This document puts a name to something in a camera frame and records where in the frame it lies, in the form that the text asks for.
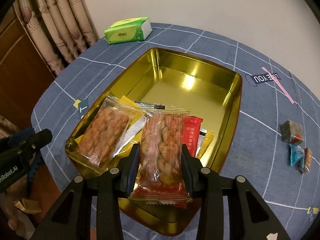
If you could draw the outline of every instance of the wooden door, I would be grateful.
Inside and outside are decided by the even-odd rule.
[[[0,115],[21,129],[54,76],[23,29],[13,8],[0,23]]]

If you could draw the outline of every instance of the beige curtain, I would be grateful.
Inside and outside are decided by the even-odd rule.
[[[96,42],[81,0],[18,0],[31,40],[55,76]]]

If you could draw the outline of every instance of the tissue pack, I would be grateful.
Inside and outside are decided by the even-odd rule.
[[[131,18],[113,23],[104,31],[109,44],[144,41],[151,33],[149,17]]]

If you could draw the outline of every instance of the blue tablecloth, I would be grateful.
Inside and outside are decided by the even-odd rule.
[[[62,191],[78,175],[64,152],[67,138],[80,115],[73,103],[87,98],[91,105],[105,88],[140,55],[152,47],[187,52],[237,71],[243,77],[243,95],[236,134],[222,176],[244,175],[263,196],[292,240],[300,239],[315,215],[309,207],[320,206],[320,101],[293,74],[269,57],[227,37],[169,24],[152,24],[146,41],[109,46],[99,40],[71,63],[36,104],[32,125],[36,132],[48,128],[53,140],[41,150],[57,186]],[[291,104],[273,81],[253,86],[247,74],[262,74],[261,67],[277,72],[291,95]],[[288,161],[288,144],[281,141],[279,125],[287,119],[303,126],[305,143],[313,153],[311,171],[302,175]],[[92,217],[96,216],[96,200]],[[225,207],[225,239],[229,239]],[[121,214],[124,239],[167,239]],[[196,239],[198,215],[174,239]]]

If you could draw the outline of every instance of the white grid line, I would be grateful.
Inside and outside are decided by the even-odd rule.
[[[316,158],[312,157],[316,163],[318,163],[318,165],[320,165],[320,163],[316,160]]]
[[[152,43],[152,44],[159,45],[159,46],[164,46],[164,47],[169,47],[169,48],[178,48],[178,49],[186,50],[186,49],[181,48],[181,47],[168,46],[168,45],[163,45],[163,44],[159,44],[159,43],[155,43],[155,42],[151,42],[151,41],[138,41],[138,42],[139,42],[139,43]]]
[[[233,71],[235,71],[235,68],[236,68],[236,61],[237,61],[238,47],[239,47],[239,42],[237,42],[236,56],[235,56],[235,63],[233,64]]]
[[[91,92],[86,96],[86,98],[88,98],[89,95],[91,95],[91,93],[110,75],[110,73],[118,66],[120,66],[120,64],[122,62],[124,62],[131,54],[133,54],[135,51],[137,51],[138,49],[140,49],[145,43],[143,43],[141,46],[137,47],[134,51],[132,51],[128,56],[126,56],[122,61],[120,61],[119,64],[117,64],[113,69],[111,69],[111,71],[94,87],[94,89],[91,90]]]
[[[109,65],[109,66],[117,66],[117,64],[110,64],[110,63],[108,63],[108,62],[95,61],[95,60],[91,60],[91,59],[88,59],[88,58],[85,58],[85,57],[78,57],[78,58],[83,58],[83,59],[86,59],[86,60],[89,60],[89,61],[95,62],[95,63],[107,64],[107,65]]]
[[[221,41],[221,42],[224,42],[226,44],[229,44],[230,46],[236,46],[234,44],[230,44],[229,42],[226,42],[226,41],[222,41],[222,40],[218,40],[218,39],[215,39],[215,38],[210,38],[210,37],[207,37],[207,36],[202,36],[204,38],[207,38],[207,39],[210,39],[210,40],[215,40],[215,41]]]
[[[169,28],[169,30],[175,30],[175,31],[185,32],[185,33],[194,33],[194,32],[188,32],[188,31],[183,31],[183,30],[178,30],[178,29],[172,29],[172,28]],[[196,35],[200,35],[200,36],[202,36],[202,37],[204,37],[204,38],[207,38],[207,39],[210,39],[210,40],[221,41],[221,42],[224,42],[224,43],[226,43],[226,44],[229,44],[230,46],[236,46],[236,45],[231,44],[231,43],[228,43],[228,42],[226,42],[226,41],[222,41],[222,40],[219,40],[219,39],[215,39],[215,38],[207,37],[207,36],[204,36],[204,35],[199,34],[199,33],[194,33],[194,34],[196,34]]]
[[[133,234],[129,233],[128,231],[123,230],[123,229],[122,229],[122,231],[125,232],[126,234],[128,234],[129,236],[131,236],[132,238],[134,238],[134,239],[136,239],[136,240],[140,240],[139,238],[137,238],[137,237],[134,236]]]
[[[316,108],[315,108],[315,105],[314,105],[313,101],[312,101],[312,104],[313,104],[313,108],[314,108],[314,110],[315,110],[315,112],[316,112],[317,123],[319,124],[319,119],[318,119],[317,111],[316,111]],[[315,201],[316,192],[317,192],[317,189],[318,189],[319,174],[320,174],[320,167],[319,167],[319,170],[318,170],[317,185],[316,185],[315,194],[314,194],[313,199],[312,199],[312,204],[313,204],[313,202]]]
[[[268,58],[268,59],[269,59],[270,67],[271,67],[271,73],[272,73],[272,66],[271,66],[270,58]],[[275,82],[274,82],[274,87],[275,87],[275,91],[276,91],[276,107],[277,107],[277,125],[276,125],[277,128],[276,128],[276,129],[278,130],[279,110],[278,110],[278,95],[277,95],[277,89],[276,89],[276,83],[275,83]],[[272,164],[271,164],[268,181],[267,181],[266,187],[265,187],[265,189],[264,189],[262,198],[264,198],[264,196],[265,196],[265,194],[266,194],[266,192],[267,192],[267,188],[268,188],[268,186],[269,186],[269,182],[270,182],[270,178],[271,178],[271,173],[272,173],[272,170],[273,170],[273,164],[275,163],[277,140],[278,140],[278,133],[276,133],[275,148],[274,148],[274,150],[273,150]]]
[[[39,130],[41,130],[40,125],[39,125],[39,122],[38,122],[38,118],[37,118],[37,115],[36,115],[36,111],[35,111],[34,109],[33,109],[33,113],[35,114],[35,118],[36,118],[36,121],[37,121],[37,123],[38,123]],[[58,163],[57,160],[54,158],[54,156],[53,156],[52,152],[50,151],[48,145],[47,145],[47,148],[48,148],[48,150],[49,150],[48,153],[50,152],[53,160],[55,161],[55,163],[57,164],[57,166],[59,167],[59,169],[61,170],[61,172],[63,173],[63,175],[64,175],[64,176],[67,178],[67,180],[70,182],[71,180],[70,180],[69,177],[64,173],[64,171],[63,171],[62,168],[60,167],[59,163]]]
[[[298,94],[299,94],[299,98],[300,98],[300,102],[301,102],[303,131],[304,131],[304,146],[305,146],[305,148],[306,148],[306,147],[307,147],[307,137],[306,137],[306,126],[305,126],[304,116],[303,116],[303,112],[304,112],[304,111],[303,111],[303,109],[302,109],[303,105],[302,105],[302,99],[301,99],[301,96],[300,96],[300,91],[299,91],[299,88],[297,88],[297,89],[298,89]],[[300,191],[301,191],[301,186],[302,186],[302,181],[303,181],[303,174],[302,174],[302,176],[301,176],[300,188],[299,188],[298,196],[297,196],[296,202],[295,202],[295,204],[294,204],[294,207],[296,207],[297,202],[298,202],[298,199],[299,199],[299,195],[300,195]],[[287,224],[286,224],[286,226],[285,226],[285,229],[287,229],[287,226],[288,226],[288,224],[289,224],[289,222],[290,222],[290,220],[291,220],[291,218],[292,218],[293,212],[294,212],[294,209],[292,210],[291,216],[289,217],[289,220],[288,220],[288,222],[287,222]]]
[[[277,202],[273,202],[273,201],[269,201],[269,200],[264,200],[264,201],[266,203],[277,205],[277,206],[288,207],[288,208],[293,208],[293,209],[300,209],[300,210],[308,210],[308,208],[293,207],[293,206],[289,206],[289,205],[285,205],[285,204],[281,204],[281,203],[277,203]]]
[[[314,105],[313,101],[312,101],[312,105],[313,105],[314,110],[316,111],[316,108],[315,108],[315,105]],[[317,118],[317,123],[319,124],[319,119],[318,119],[317,111],[316,111],[316,118]],[[316,158],[314,158],[314,157],[312,157],[312,158],[315,160],[316,163],[318,163],[318,165],[320,165],[320,163],[316,160]],[[313,195],[312,205],[313,205],[313,203],[314,203],[314,200],[315,200],[315,197],[316,197],[316,192],[317,192],[317,189],[318,189],[319,173],[320,173],[320,167],[319,167],[319,170],[318,170],[318,178],[317,178],[316,190],[315,190],[315,194]],[[305,219],[305,221],[304,221],[304,223],[303,223],[303,226],[301,227],[299,233],[297,234],[297,239],[300,239],[300,237],[299,237],[299,236],[300,236],[300,233],[301,233],[302,229],[304,229],[304,226],[305,226],[308,218],[309,218],[309,216],[306,217],[306,219]]]
[[[202,36],[203,33],[204,33],[204,31],[200,34],[200,36],[196,39],[196,41],[193,42],[193,43],[190,45],[190,47],[185,51],[185,53],[188,52],[189,49],[191,49],[191,47],[201,38],[201,36]]]
[[[244,73],[246,73],[246,74],[248,74],[248,75],[251,75],[251,74],[248,73],[247,71],[244,71],[244,70],[242,70],[242,69],[240,69],[240,68],[235,67],[235,69],[240,70],[240,71],[242,71],[242,72],[244,72]],[[265,82],[264,84],[266,84],[266,85],[274,88],[274,86],[270,85],[270,84],[267,83],[267,82]],[[285,97],[287,97],[287,96],[286,96],[282,91],[280,91],[279,89],[276,88],[276,90],[277,90],[278,92],[280,92],[281,94],[283,94]],[[300,106],[300,104],[299,104],[298,102],[296,102],[296,101],[294,101],[294,103],[296,103],[296,104],[300,107],[300,109],[301,109],[307,116],[309,116],[310,119],[315,123],[315,125],[320,129],[320,126],[318,125],[318,123],[317,123],[315,120],[313,120],[313,118],[312,118],[306,111],[304,111],[304,110],[302,109],[302,107]]]
[[[74,113],[65,121],[65,123],[64,123],[63,126],[61,127],[61,129],[60,129],[60,131],[58,132],[57,136],[54,138],[54,140],[53,140],[50,148],[48,148],[50,152],[51,152],[51,149],[52,149],[53,144],[55,143],[55,141],[56,141],[57,137],[59,136],[59,134],[61,133],[62,129],[65,127],[65,125],[67,124],[67,122],[71,119],[71,117],[74,116],[74,114],[75,114],[76,112],[77,112],[77,109],[76,109],[76,110],[74,111]],[[48,154],[49,154],[49,152],[47,153],[47,155],[46,155],[46,157],[45,157],[45,160],[44,160],[45,162],[47,161]]]
[[[156,233],[150,240],[155,240],[158,235],[159,235],[159,234]]]
[[[59,95],[62,93],[63,91],[61,91],[58,96],[56,97],[56,99],[52,102],[52,104],[49,106],[48,110],[45,111],[44,115],[42,116],[42,118],[40,119],[39,123],[41,123],[42,119],[44,118],[44,116],[46,115],[46,113],[50,110],[50,108],[52,107],[52,105],[55,103],[55,101],[58,99]]]
[[[110,75],[110,73],[111,73],[116,67],[117,67],[117,66],[115,66],[113,69],[110,70],[110,72],[98,83],[98,85],[96,85],[96,86],[94,87],[94,89],[91,90],[91,92],[85,97],[85,99],[87,99],[88,96],[91,95],[91,93],[92,93],[93,91],[95,91],[95,89],[102,83],[102,81],[104,81],[104,80]]]
[[[73,101],[76,101],[68,92],[66,92],[56,81],[54,81],[54,83],[56,83],[57,85],[58,85],[58,87],[60,87],[61,88],[61,90],[63,91],[63,92],[65,92]]]
[[[137,49],[135,49],[133,52],[131,52],[127,57],[129,57],[132,53],[134,53]],[[96,86],[95,86],[95,88],[86,96],[86,98],[89,96],[89,95],[91,95],[91,93],[102,83],[102,81],[104,81],[109,75],[110,75],[110,73],[117,67],[117,66],[120,66],[120,64],[125,60],[125,59],[127,59],[127,57],[125,57],[118,65],[116,65]],[[69,95],[56,81],[54,81],[60,88],[61,88],[61,90],[62,91],[64,91],[67,95]],[[62,126],[62,128],[60,129],[60,131],[59,131],[59,133],[58,133],[58,135],[61,133],[61,131],[62,131],[62,129],[64,128],[64,126],[66,125],[66,123],[70,120],[70,118],[76,113],[76,111],[67,119],[67,121],[64,123],[64,125]],[[56,138],[54,139],[54,141],[53,141],[53,143],[51,144],[51,147],[50,147],[50,149],[49,149],[49,147],[48,147],[48,149],[49,149],[49,152],[51,153],[51,148],[52,148],[52,146],[53,146],[53,144],[55,143],[55,140],[57,139],[57,137],[58,137],[58,135],[56,136]]]
[[[227,62],[224,62],[224,61],[222,61],[221,59],[218,59],[218,58],[216,58],[216,57],[212,57],[212,56],[209,56],[209,55],[206,55],[206,54],[197,53],[197,52],[194,52],[194,51],[191,51],[191,50],[189,50],[189,52],[192,52],[192,53],[195,53],[195,54],[198,54],[198,55],[202,55],[202,56],[206,56],[206,57],[210,57],[210,58],[214,58],[214,59],[216,59],[216,60],[218,60],[218,61],[221,61],[221,62],[224,63],[224,64],[227,64],[227,65],[230,65],[230,66],[233,67],[233,65],[231,65],[231,64],[229,64],[229,63],[227,63]]]
[[[247,114],[247,113],[245,113],[245,112],[243,112],[243,111],[241,111],[241,110],[240,110],[240,113],[245,114],[246,116],[248,116],[248,117],[256,120],[257,122],[263,124],[265,127],[269,128],[270,130],[274,131],[275,133],[277,133],[277,134],[279,134],[279,135],[281,136],[281,133],[278,133],[276,130],[272,129],[270,126],[267,126],[265,123],[263,123],[263,122],[261,122],[260,120],[254,118],[253,116],[251,116],[251,115],[249,115],[249,114]]]
[[[194,33],[194,32],[188,32],[188,31],[183,31],[183,30],[178,30],[178,29],[171,29],[171,28],[169,28],[170,30],[175,30],[175,31],[180,31],[180,32],[186,32],[186,33]],[[234,44],[230,44],[230,43],[228,43],[228,42],[226,42],[226,41],[222,41],[222,40],[219,40],[219,39],[215,39],[215,38],[210,38],[210,37],[207,37],[207,36],[203,36],[203,35],[201,35],[202,37],[204,37],[204,38],[207,38],[207,39],[212,39],[212,40],[216,40],[216,41],[221,41],[221,42],[224,42],[224,43],[226,43],[226,44],[229,44],[230,46],[239,46],[238,44],[239,44],[239,42],[237,43],[237,45],[234,45]],[[242,49],[242,48],[240,48],[239,47],[239,49],[241,49],[241,50],[243,50],[244,52],[246,52],[246,53],[248,53],[248,54],[250,54],[250,55],[252,55],[252,56],[254,56],[254,57],[256,57],[257,59],[260,59],[260,60],[262,60],[263,62],[265,62],[265,63],[267,63],[267,64],[269,64],[269,62],[267,62],[267,61],[265,61],[265,60],[263,60],[262,58],[259,58],[259,57],[257,57],[256,55],[254,55],[254,54],[252,54],[252,53],[250,53],[250,52],[248,52],[248,51],[246,51],[245,49]],[[287,78],[290,78],[290,79],[292,79],[292,77],[290,77],[290,76],[287,76],[281,69],[279,69],[278,67],[276,67],[276,66],[274,66],[274,65],[272,65],[271,64],[271,66],[272,67],[275,67],[277,70],[279,70],[283,75],[285,75]],[[312,96],[311,96],[311,94],[309,94],[307,91],[305,91],[305,93],[309,96],[309,97],[311,97],[312,98]],[[316,103],[316,105],[317,106],[319,106],[320,107],[320,105],[312,98],[312,100]]]
[[[103,52],[101,52],[97,57],[95,57],[95,59],[97,59],[100,55],[102,55],[102,53],[104,53],[104,52],[106,52],[108,49],[110,49],[111,46],[109,46],[109,47],[106,48]],[[84,71],[85,68],[86,68],[87,66],[89,66],[90,64],[91,64],[91,62],[88,63],[88,64],[68,83],[68,85],[70,85],[71,82],[72,82],[82,71]],[[56,99],[55,99],[53,102],[55,102],[55,101],[58,99],[58,97],[59,97],[60,94],[61,94],[61,93],[58,94],[58,96],[56,97]],[[46,115],[46,113],[50,110],[50,108],[52,107],[52,105],[53,105],[53,103],[49,106],[48,110],[44,113],[44,115],[43,115],[42,118],[40,119],[40,122],[41,122],[41,120],[44,118],[44,116]]]

